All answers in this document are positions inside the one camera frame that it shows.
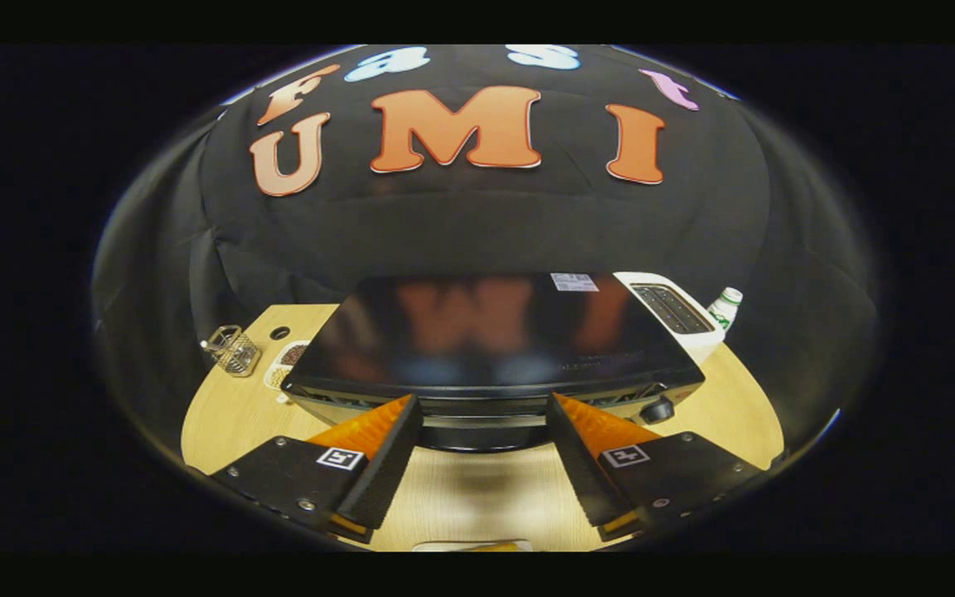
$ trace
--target toaster knob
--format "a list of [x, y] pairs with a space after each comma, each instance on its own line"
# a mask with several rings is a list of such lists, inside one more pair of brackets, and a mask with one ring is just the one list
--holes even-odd
[[659, 420], [671, 419], [673, 415], [673, 403], [664, 396], [659, 396], [640, 410], [640, 419], [644, 419], [648, 425], [658, 423]]

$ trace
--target green label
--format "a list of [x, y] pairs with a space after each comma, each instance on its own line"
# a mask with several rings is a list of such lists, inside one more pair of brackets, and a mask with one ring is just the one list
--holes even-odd
[[727, 330], [728, 326], [732, 324], [732, 322], [728, 321], [727, 318], [721, 317], [719, 314], [713, 313], [713, 311], [710, 311], [710, 314], [713, 316], [713, 318], [715, 318], [715, 320], [717, 320], [717, 323], [720, 323], [721, 328]]

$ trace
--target bottle cap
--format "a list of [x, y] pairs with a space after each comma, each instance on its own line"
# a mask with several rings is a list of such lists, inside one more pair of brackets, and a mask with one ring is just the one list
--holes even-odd
[[721, 292], [720, 297], [732, 305], [739, 305], [743, 301], [743, 294], [735, 288], [728, 287], [723, 292]]

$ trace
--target letter m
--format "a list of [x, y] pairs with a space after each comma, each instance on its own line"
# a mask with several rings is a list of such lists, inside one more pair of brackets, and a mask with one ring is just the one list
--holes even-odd
[[382, 110], [382, 153], [371, 162], [378, 173], [414, 170], [422, 156], [412, 151], [418, 137], [441, 166], [455, 162], [477, 131], [477, 147], [467, 153], [474, 166], [534, 167], [541, 155], [530, 144], [530, 106], [541, 93], [526, 87], [485, 87], [459, 112], [444, 107], [425, 90], [399, 91], [371, 102]]

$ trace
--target black cloth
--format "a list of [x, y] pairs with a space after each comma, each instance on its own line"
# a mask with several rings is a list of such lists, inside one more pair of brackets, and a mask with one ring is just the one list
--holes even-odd
[[[110, 388], [167, 450], [211, 366], [198, 341], [250, 324], [273, 303], [340, 302], [369, 275], [497, 271], [651, 271], [701, 303], [744, 292], [728, 344], [766, 390], [788, 449], [849, 404], [880, 333], [879, 266], [854, 197], [818, 159], [746, 103], [667, 65], [573, 46], [581, 66], [512, 63], [503, 46], [429, 46], [406, 72], [344, 75], [394, 46], [363, 46], [282, 76], [182, 132], [137, 178], [107, 226], [92, 284], [95, 339]], [[258, 128], [268, 93], [329, 64], [340, 71], [303, 104]], [[700, 110], [683, 109], [637, 69], [670, 75]], [[461, 109], [482, 87], [541, 92], [531, 106], [534, 169], [475, 167], [474, 137], [452, 165], [373, 173], [380, 95], [428, 90]], [[611, 177], [618, 126], [605, 106], [666, 121], [664, 180]], [[303, 192], [265, 196], [250, 145], [272, 132], [282, 170], [289, 128], [329, 112], [322, 170]]]

